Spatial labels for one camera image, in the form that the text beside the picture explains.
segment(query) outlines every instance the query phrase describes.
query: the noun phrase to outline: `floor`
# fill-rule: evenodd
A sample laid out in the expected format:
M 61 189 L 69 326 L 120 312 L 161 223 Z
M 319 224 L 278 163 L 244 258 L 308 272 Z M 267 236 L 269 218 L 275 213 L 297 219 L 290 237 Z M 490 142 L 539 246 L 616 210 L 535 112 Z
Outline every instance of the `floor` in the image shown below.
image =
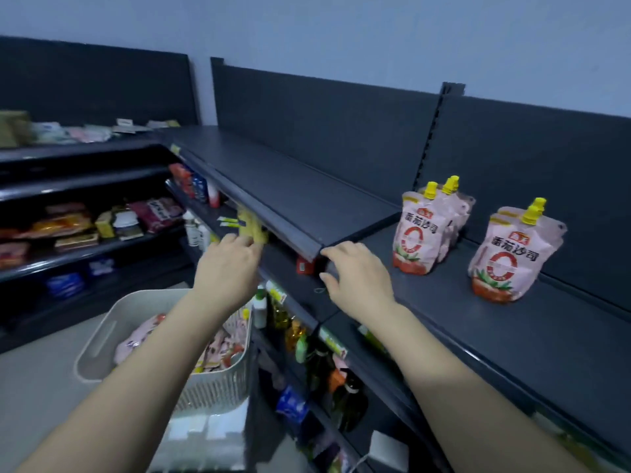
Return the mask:
M 0 355 L 0 473 L 14 471 L 52 429 L 90 393 L 73 373 L 76 357 L 99 325 L 92 318 Z M 257 442 L 257 473 L 308 471 L 302 453 L 286 436 L 275 414 L 260 402 L 258 431 L 269 441 Z

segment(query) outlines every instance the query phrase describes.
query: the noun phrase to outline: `white plastic basket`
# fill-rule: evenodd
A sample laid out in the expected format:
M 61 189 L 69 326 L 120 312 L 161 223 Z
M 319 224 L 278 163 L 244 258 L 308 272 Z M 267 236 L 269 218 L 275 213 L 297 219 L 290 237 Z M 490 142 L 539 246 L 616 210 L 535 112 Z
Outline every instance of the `white plastic basket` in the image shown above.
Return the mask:
M 190 289 L 144 290 L 124 296 L 106 314 L 75 362 L 75 375 L 84 383 L 98 383 L 114 369 L 116 346 L 127 339 L 143 322 L 160 313 L 168 313 Z M 223 325 L 232 334 L 239 319 L 235 312 Z M 204 409 L 209 414 L 228 412 L 248 397 L 250 371 L 250 334 L 241 358 L 220 372 L 194 373 L 180 395 L 175 412 Z

